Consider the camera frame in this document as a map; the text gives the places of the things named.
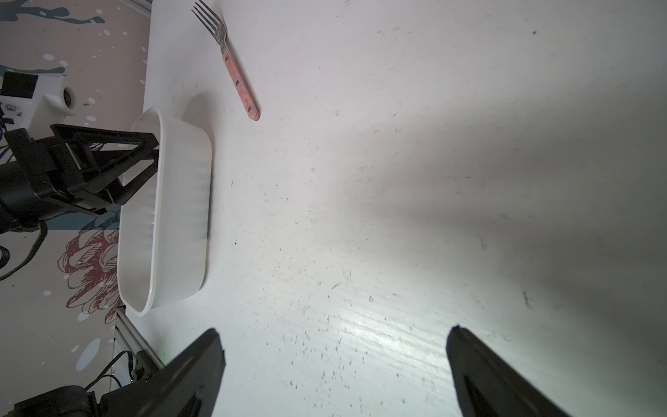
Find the metal fork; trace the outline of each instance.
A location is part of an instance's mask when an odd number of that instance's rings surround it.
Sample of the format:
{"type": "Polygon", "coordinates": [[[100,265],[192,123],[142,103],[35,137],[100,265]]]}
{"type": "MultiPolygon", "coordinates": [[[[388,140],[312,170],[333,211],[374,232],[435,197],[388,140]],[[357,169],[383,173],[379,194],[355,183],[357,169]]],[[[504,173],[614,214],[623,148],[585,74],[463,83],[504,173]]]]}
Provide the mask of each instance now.
{"type": "Polygon", "coordinates": [[[241,97],[243,102],[243,108],[252,120],[259,120],[259,109],[253,100],[250,90],[247,88],[247,84],[239,67],[236,66],[234,58],[229,52],[227,43],[225,42],[227,38],[227,25],[225,22],[220,19],[210,7],[206,5],[202,0],[199,2],[195,1],[195,7],[192,9],[192,13],[197,16],[199,21],[208,29],[208,31],[213,35],[213,38],[220,45],[220,51],[222,52],[222,59],[225,61],[225,66],[231,75],[231,80],[236,86],[236,91],[241,97]]]}

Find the white plastic container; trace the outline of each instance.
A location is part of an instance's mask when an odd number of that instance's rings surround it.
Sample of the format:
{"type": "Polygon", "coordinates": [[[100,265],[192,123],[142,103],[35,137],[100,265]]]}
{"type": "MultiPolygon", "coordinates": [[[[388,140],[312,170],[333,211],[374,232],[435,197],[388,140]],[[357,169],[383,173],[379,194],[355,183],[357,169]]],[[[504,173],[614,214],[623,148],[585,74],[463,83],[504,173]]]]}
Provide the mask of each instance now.
{"type": "MultiPolygon", "coordinates": [[[[140,115],[132,131],[151,132],[160,143],[157,173],[121,209],[118,288],[127,308],[143,316],[201,287],[212,152],[206,132],[157,107],[140,115]]],[[[123,183],[145,166],[128,170],[123,183]]]]}

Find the wall mural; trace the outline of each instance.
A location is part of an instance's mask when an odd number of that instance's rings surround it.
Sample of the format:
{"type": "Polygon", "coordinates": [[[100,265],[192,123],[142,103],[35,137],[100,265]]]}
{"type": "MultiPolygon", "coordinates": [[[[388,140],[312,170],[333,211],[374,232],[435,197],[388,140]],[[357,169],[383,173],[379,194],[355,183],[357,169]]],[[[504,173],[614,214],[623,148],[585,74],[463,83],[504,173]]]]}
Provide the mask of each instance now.
{"type": "MultiPolygon", "coordinates": [[[[129,130],[143,107],[149,25],[118,0],[0,0],[0,33],[11,40],[0,42],[0,77],[6,71],[66,76],[78,104],[77,115],[63,123],[129,130]]],[[[11,157],[0,140],[0,163],[11,157]]],[[[3,309],[23,312],[11,325],[0,322],[3,337],[12,340],[3,347],[12,361],[0,363],[0,374],[17,375],[0,390],[0,416],[58,386],[85,386],[111,359],[121,306],[120,207],[108,210],[96,218],[69,213],[48,220],[49,234],[33,261],[0,282],[3,309]]],[[[0,245],[11,250],[0,274],[25,259],[36,237],[0,235],[0,245]]],[[[103,381],[94,387],[98,394],[111,385],[103,381]]]]}
{"type": "Polygon", "coordinates": [[[69,10],[65,7],[58,7],[56,9],[44,9],[42,7],[24,7],[28,0],[13,0],[6,3],[0,3],[0,22],[16,22],[19,20],[20,14],[33,15],[43,17],[44,19],[56,19],[62,22],[73,23],[75,25],[84,25],[86,23],[104,23],[104,19],[100,16],[94,16],[90,19],[78,20],[66,18],[69,16],[69,10]]]}
{"type": "Polygon", "coordinates": [[[58,268],[67,274],[67,285],[77,290],[66,306],[80,306],[83,314],[107,310],[105,323],[114,321],[116,310],[123,305],[116,275],[119,221],[120,213],[107,213],[88,223],[58,260],[58,268]]]}

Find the floral wall painting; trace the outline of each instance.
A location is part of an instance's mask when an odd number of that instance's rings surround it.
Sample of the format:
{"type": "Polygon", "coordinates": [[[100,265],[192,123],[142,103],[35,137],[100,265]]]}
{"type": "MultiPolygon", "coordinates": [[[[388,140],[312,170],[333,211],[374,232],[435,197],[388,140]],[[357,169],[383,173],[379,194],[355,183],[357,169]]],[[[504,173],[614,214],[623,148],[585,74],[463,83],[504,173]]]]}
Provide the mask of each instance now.
{"type": "Polygon", "coordinates": [[[69,241],[58,260],[67,285],[77,290],[66,306],[80,307],[85,315],[105,310],[107,324],[114,321],[116,309],[123,305],[116,275],[119,216],[109,212],[88,223],[69,241]]]}

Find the fork handle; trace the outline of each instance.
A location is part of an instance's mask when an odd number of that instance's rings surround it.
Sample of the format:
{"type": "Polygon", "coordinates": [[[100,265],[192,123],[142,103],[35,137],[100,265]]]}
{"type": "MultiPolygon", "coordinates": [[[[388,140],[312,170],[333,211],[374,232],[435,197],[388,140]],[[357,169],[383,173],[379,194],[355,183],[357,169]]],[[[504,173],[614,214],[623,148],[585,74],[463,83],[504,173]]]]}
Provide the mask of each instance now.
{"type": "Polygon", "coordinates": [[[236,86],[236,91],[238,91],[239,97],[241,97],[243,108],[248,114],[248,117],[250,117],[252,120],[259,120],[259,109],[255,104],[255,100],[253,100],[252,95],[250,94],[250,90],[245,83],[245,79],[243,78],[239,67],[236,65],[234,58],[229,53],[228,48],[225,48],[225,50],[222,52],[222,60],[225,61],[225,66],[229,71],[231,80],[236,86]]]}

